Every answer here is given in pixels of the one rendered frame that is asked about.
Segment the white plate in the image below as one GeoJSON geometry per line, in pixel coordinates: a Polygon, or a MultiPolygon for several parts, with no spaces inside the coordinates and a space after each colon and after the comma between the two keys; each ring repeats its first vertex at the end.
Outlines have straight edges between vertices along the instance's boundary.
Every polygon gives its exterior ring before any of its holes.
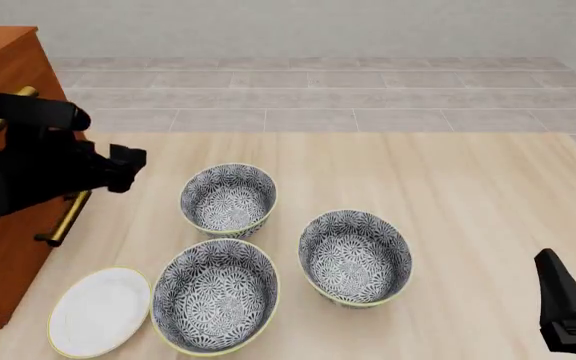
{"type": "Polygon", "coordinates": [[[81,278],[60,297],[47,320],[49,344],[69,359],[110,353],[146,319],[151,285],[141,272],[113,266],[81,278]]]}

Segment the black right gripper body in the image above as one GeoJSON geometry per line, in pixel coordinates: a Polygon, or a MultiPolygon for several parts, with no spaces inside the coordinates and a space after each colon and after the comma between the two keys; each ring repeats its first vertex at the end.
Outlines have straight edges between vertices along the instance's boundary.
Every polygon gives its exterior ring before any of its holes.
{"type": "Polygon", "coordinates": [[[540,316],[540,333],[553,353],[576,354],[576,317],[567,320],[540,316]]]}

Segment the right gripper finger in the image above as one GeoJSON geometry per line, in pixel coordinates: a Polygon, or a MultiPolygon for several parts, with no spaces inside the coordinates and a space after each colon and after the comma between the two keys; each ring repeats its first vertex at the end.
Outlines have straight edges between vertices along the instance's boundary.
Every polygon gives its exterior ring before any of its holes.
{"type": "Polygon", "coordinates": [[[534,262],[540,286],[540,320],[576,320],[576,281],[558,255],[544,248],[534,262]]]}

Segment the patterned black white bowl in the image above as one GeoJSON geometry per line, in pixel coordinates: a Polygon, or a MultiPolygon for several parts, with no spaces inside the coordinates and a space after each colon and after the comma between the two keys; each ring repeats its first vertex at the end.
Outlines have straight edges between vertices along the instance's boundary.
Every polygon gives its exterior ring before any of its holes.
{"type": "Polygon", "coordinates": [[[264,331],[279,296],[279,275],[264,251],[239,239],[211,239],[164,267],[152,290],[151,322],[179,353],[222,356],[264,331]]]}
{"type": "Polygon", "coordinates": [[[392,224],[369,212],[339,209],[314,218],[298,242],[307,281],[346,308],[375,308],[410,281],[410,248],[392,224]]]}
{"type": "Polygon", "coordinates": [[[277,204],[277,185],[250,164],[218,164],[196,173],[180,192],[186,221],[210,239],[247,239],[277,204]]]}

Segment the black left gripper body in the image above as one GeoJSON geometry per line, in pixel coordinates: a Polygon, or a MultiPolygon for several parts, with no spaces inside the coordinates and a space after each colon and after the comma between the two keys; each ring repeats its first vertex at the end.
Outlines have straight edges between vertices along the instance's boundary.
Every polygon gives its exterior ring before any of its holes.
{"type": "Polygon", "coordinates": [[[95,173],[101,184],[112,193],[122,194],[130,190],[135,177],[146,166],[147,152],[111,143],[109,157],[99,155],[95,161],[95,173]]]}

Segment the wooden cabinet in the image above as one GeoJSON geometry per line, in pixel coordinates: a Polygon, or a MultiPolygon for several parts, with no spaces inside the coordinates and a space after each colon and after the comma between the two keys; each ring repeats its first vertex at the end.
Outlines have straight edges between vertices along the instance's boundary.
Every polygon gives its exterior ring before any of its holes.
{"type": "MultiPolygon", "coordinates": [[[[40,98],[62,100],[62,86],[32,26],[0,26],[0,92],[36,89],[40,98]]],[[[52,230],[71,205],[49,200],[0,217],[0,329],[12,317],[51,248],[35,241],[52,230]]]]}

